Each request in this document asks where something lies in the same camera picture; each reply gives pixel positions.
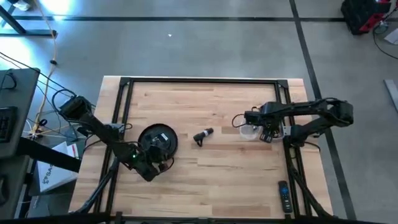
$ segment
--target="black metal frame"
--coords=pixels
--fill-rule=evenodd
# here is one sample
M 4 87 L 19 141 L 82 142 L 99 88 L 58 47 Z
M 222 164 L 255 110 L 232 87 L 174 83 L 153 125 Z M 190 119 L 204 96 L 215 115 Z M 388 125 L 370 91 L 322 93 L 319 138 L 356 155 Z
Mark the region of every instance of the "black metal frame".
M 52 35 L 56 36 L 57 31 L 53 30 L 51 34 L 51 30 L 27 30 L 24 29 L 13 17 L 10 15 L 2 6 L 0 6 L 0 17 L 4 19 L 14 30 L 10 29 L 0 29 L 0 36 L 41 36 L 41 37 L 51 37 Z
M 290 92 L 289 92 L 289 85 L 287 83 L 287 80 L 266 80 L 266 79 L 243 79 L 243 78 L 151 78 L 151 77 L 122 77 L 120 82 L 119 82 L 119 90 L 118 94 L 116 97 L 116 104 L 114 107 L 114 113 L 113 113 L 113 118 L 112 122 L 117 123 L 118 122 L 118 117 L 119 117 L 119 111 L 120 111 L 120 106 L 121 106 L 121 101 L 122 101 L 122 96 L 123 96 L 123 91 L 126 86 L 128 86 L 127 90 L 127 96 L 126 96 L 126 102 L 125 102 L 125 107 L 123 111 L 123 117 L 122 117 L 122 123 L 126 124 L 127 123 L 127 118 L 129 115 L 129 105 L 132 99 L 132 91 L 133 91 L 133 84 L 135 82 L 162 82 L 162 83 L 228 83 L 228 84 L 263 84 L 263 85 L 273 85 L 275 88 L 275 97 L 278 102 L 282 102 L 282 96 L 280 89 L 283 89 L 284 95 L 285 95 L 285 100 L 286 103 L 290 103 Z M 289 117 L 289 122 L 290 125 L 294 124 L 294 117 Z M 284 146 L 284 151 L 285 151 L 285 160 L 291 159 L 290 155 L 290 147 Z M 103 161 L 103 166 L 101 169 L 101 177 L 100 180 L 104 177 L 105 173 L 108 170 L 109 167 L 109 159 L 111 157 L 111 149 L 107 148 L 105 152 L 105 157 Z M 303 177 L 304 182 L 305 182 L 305 173 L 304 173 L 304 168 L 303 168 L 303 162 L 302 162 L 302 157 L 300 153 L 299 148 L 295 148 L 295 159 L 298 167 L 298 172 L 299 174 Z M 116 188 L 116 181 L 117 181 L 117 176 L 118 176 L 118 171 L 116 171 L 111 179 L 110 183 L 110 188 L 108 192 L 108 199 L 106 201 L 106 213 L 111 213 L 112 210 L 112 205 L 113 205 L 113 198 L 115 194 L 115 188 Z M 290 194 L 292 196 L 292 206 L 294 208 L 294 215 L 295 217 L 300 216 L 300 209 L 299 209 L 299 202 L 298 202 L 298 197 L 297 197 L 297 189 L 295 186 L 295 181 L 293 176 L 288 172 L 288 177 L 289 177 L 289 187 L 290 187 Z M 94 212 L 99 213 L 100 212 L 100 207 L 101 207 L 101 201 L 102 201 L 102 194 L 101 196 L 97 199 L 94 207 Z M 306 196 L 303 195 L 303 202 L 305 205 L 305 214 L 308 216 L 311 216 L 311 206 L 306 198 Z M 125 217 L 123 216 L 123 220 L 129 220 L 129 221 L 187 221 L 187 218 L 152 218 L 152 217 Z M 238 219 L 238 218 L 227 218 L 227 219 L 221 219 L 217 218 L 214 219 L 212 218 L 211 220 L 217 220 L 218 222 L 240 222 L 240 223 L 281 223 L 282 220 L 285 219 Z

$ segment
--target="computer keyboard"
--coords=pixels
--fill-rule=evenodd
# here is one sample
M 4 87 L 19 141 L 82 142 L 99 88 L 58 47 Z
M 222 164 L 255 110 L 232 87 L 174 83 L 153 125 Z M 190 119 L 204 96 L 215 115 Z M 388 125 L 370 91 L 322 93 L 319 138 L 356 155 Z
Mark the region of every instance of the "computer keyboard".
M 17 108 L 15 106 L 0 108 L 0 143 L 10 141 L 16 114 Z

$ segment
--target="yellow cable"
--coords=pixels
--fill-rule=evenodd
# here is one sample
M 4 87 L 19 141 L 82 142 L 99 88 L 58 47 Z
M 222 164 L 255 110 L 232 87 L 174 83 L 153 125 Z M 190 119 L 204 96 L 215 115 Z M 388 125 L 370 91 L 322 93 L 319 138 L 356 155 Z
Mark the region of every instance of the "yellow cable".
M 35 5 L 36 5 L 37 9 L 40 11 L 40 13 L 41 13 L 41 15 L 42 15 L 42 17 L 43 17 L 43 20 L 45 21 L 45 23 L 47 24 L 47 26 L 48 26 L 49 29 L 50 29 L 51 37 L 52 37 L 52 40 L 53 40 L 53 42 L 54 42 L 54 53 L 53 53 L 53 59 L 52 59 L 52 60 L 56 61 L 56 58 L 57 58 L 57 43 L 55 42 L 55 37 L 54 37 L 53 30 L 51 29 L 51 26 L 50 26 L 50 24 L 49 24 L 49 21 L 48 21 L 47 18 L 44 16 L 44 13 L 43 13 L 42 8 L 40 7 L 40 4 L 37 3 L 37 0 L 34 0 L 34 3 L 35 3 Z M 54 71 L 55 71 L 55 65 L 54 65 L 54 64 L 51 64 L 50 73 L 49 73 L 49 75 L 48 75 L 49 78 L 51 77 L 51 75 L 53 74 Z M 39 107 L 39 112 L 37 113 L 37 116 L 36 116 L 36 118 L 35 118 L 35 125 L 34 125 L 33 129 L 31 130 L 31 132 L 34 132 L 34 130 L 36 130 L 36 129 L 38 128 L 37 124 L 38 124 L 39 121 L 40 121 L 40 114 L 41 114 L 41 112 L 43 111 L 43 108 L 44 108 L 45 97 L 47 96 L 47 91 L 48 91 L 48 89 L 49 89 L 49 88 L 48 88 L 48 85 L 49 85 L 49 80 L 46 79 L 46 82 L 45 82 L 45 90 L 44 90 L 44 96 L 43 96 L 42 104 L 41 104 L 40 107 Z

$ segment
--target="metal stand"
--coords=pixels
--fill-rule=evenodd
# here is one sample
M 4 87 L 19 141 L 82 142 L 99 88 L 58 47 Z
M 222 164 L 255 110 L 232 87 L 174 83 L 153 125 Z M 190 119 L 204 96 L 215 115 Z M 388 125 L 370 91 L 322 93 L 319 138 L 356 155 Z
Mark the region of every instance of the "metal stand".
M 52 36 L 51 30 L 25 30 L 2 6 L 0 6 L 0 17 L 14 29 L 0 29 L 0 36 Z M 53 35 L 56 36 L 57 31 L 53 30 Z
M 54 151 L 26 138 L 20 138 L 17 154 L 30 156 L 32 159 L 37 159 L 62 169 L 79 172 L 81 162 L 79 159 Z

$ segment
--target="wooden table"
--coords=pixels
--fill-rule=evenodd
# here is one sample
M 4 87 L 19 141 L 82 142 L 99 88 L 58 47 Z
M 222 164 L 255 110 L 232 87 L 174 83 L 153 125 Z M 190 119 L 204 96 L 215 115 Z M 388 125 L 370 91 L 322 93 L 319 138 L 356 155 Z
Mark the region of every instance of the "wooden table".
M 103 79 L 95 116 L 104 123 L 111 122 L 120 79 Z M 288 79 L 288 83 L 292 101 L 307 101 L 303 80 Z M 248 141 L 231 127 L 234 115 L 267 101 L 275 101 L 273 86 L 188 80 L 134 83 L 127 121 L 133 128 L 126 132 L 125 140 L 137 140 L 147 126 L 164 123 L 178 134 L 178 151 L 174 166 L 152 182 L 121 165 L 112 212 L 142 217 L 284 218 L 277 190 L 278 181 L 287 180 L 282 143 Z M 305 124 L 311 117 L 295 119 L 296 123 Z M 192 136 L 210 127 L 214 133 L 204 140 L 202 148 L 198 147 Z M 80 208 L 97 186 L 104 152 L 101 144 L 85 152 L 70 210 Z M 318 149 L 306 145 L 302 159 L 308 187 L 331 213 Z M 107 196 L 106 189 L 102 211 Z M 301 192 L 298 196 L 303 212 Z

